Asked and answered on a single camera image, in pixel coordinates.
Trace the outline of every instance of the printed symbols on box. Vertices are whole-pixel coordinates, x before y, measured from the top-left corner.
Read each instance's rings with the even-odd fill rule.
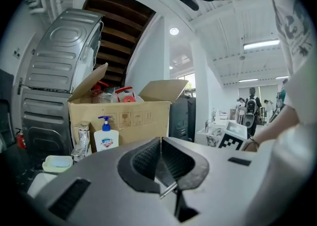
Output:
[[[120,113],[120,127],[131,126],[131,113]]]
[[[144,112],[144,124],[150,124],[153,121],[152,112]]]
[[[233,136],[230,136],[229,134],[224,134],[224,136],[221,139],[220,144],[218,145],[218,148],[226,148],[231,150],[242,150],[243,146],[243,140],[239,140]]]
[[[143,125],[143,112],[133,113],[133,126]]]
[[[109,118],[108,123],[111,126],[111,128],[115,129],[118,128],[118,118],[117,118],[117,113],[107,113],[106,116],[109,116],[111,118]]]

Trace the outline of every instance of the staircase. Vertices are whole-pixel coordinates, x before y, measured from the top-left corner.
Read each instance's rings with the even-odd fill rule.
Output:
[[[102,81],[123,86],[133,51],[155,12],[136,0],[86,0],[83,9],[104,15],[95,68],[107,62]]]

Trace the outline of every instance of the hand sanitizer bottle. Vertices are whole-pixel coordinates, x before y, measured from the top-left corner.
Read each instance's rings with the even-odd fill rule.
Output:
[[[94,133],[97,152],[101,150],[107,150],[119,146],[119,132],[111,130],[108,124],[109,116],[100,116],[98,118],[104,118],[105,123],[103,129]]]

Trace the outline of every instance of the fluorescent light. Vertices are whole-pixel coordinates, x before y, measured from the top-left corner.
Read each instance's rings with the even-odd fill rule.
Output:
[[[258,81],[259,79],[240,80],[239,82]]]
[[[263,41],[263,42],[258,42],[258,43],[245,44],[243,46],[243,49],[249,50],[249,49],[263,47],[263,46],[275,46],[278,44],[279,44],[279,40],[274,39],[274,40],[268,40],[268,41]]]
[[[172,34],[172,35],[177,35],[178,34],[178,32],[179,32],[179,30],[177,29],[177,28],[171,28],[170,30],[169,30],[169,32],[170,32],[170,34]]]
[[[277,77],[275,79],[278,80],[278,79],[286,79],[286,78],[288,78],[288,76],[280,76],[280,77]]]

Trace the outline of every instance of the black backpack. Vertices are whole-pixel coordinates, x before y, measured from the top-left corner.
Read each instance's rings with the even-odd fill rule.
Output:
[[[246,102],[246,114],[248,115],[255,115],[258,112],[258,105],[256,101],[256,96]]]

